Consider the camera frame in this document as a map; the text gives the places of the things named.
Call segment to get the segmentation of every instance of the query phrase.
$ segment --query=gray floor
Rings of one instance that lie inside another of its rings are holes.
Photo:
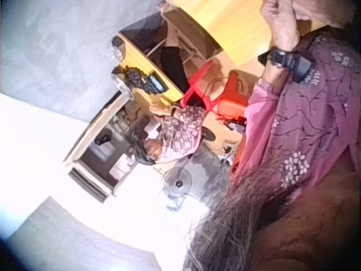
[[[89,229],[51,197],[7,244],[28,270],[161,270],[153,253],[115,242]]]
[[[108,41],[159,1],[2,1],[1,92],[90,121],[116,92]]]

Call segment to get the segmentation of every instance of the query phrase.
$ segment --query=man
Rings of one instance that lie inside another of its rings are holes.
[[[167,2],[158,5],[162,14],[173,8],[174,6]],[[177,30],[169,23],[167,27],[165,46],[161,52],[161,64],[168,78],[185,93],[190,86],[179,56]],[[214,91],[210,94],[210,99],[213,99],[215,95],[219,94]],[[201,138],[209,141],[215,140],[214,134],[202,127],[207,111],[199,97],[192,97],[186,108],[167,107],[163,104],[152,103],[149,110],[160,116],[161,132],[156,139],[137,141],[135,156],[143,164],[152,165],[159,160],[173,161],[193,154],[198,148]]]

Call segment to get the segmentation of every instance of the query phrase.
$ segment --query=black pants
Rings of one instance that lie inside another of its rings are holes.
[[[186,74],[184,72],[179,47],[163,47],[160,62],[165,75],[181,90],[186,93],[190,88]],[[200,106],[205,109],[205,104],[201,98],[194,94],[187,102],[189,106]]]

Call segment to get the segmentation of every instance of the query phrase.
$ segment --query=woman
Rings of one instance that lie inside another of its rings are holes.
[[[359,248],[361,59],[330,33],[300,41],[296,28],[296,18],[345,27],[356,4],[264,0],[276,47],[308,51],[315,63],[298,84],[267,62],[232,188],[196,229],[183,270],[330,270],[342,251]]]

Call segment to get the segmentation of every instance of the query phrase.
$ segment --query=bangle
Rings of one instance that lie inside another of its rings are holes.
[[[258,86],[263,88],[265,91],[279,95],[281,93],[282,88],[277,87],[271,83],[269,83],[267,80],[265,80],[263,77],[260,77],[258,81],[256,82]]]
[[[171,117],[174,117],[175,110],[177,110],[176,107],[173,107],[173,108],[171,109],[171,111],[170,111],[170,116],[171,116]]]

